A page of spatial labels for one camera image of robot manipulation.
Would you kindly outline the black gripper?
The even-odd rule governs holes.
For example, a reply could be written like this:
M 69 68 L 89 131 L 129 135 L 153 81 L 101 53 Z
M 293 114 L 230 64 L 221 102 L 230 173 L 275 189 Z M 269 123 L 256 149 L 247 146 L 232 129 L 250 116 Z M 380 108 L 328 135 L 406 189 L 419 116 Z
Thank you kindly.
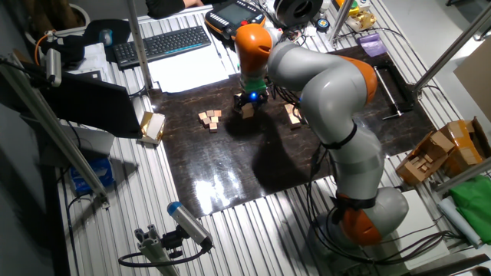
M 234 96 L 233 109 L 237 113 L 242 112 L 242 107 L 246 104 L 254 106 L 256 112 L 265 112 L 268 107 L 267 91 L 242 92 Z

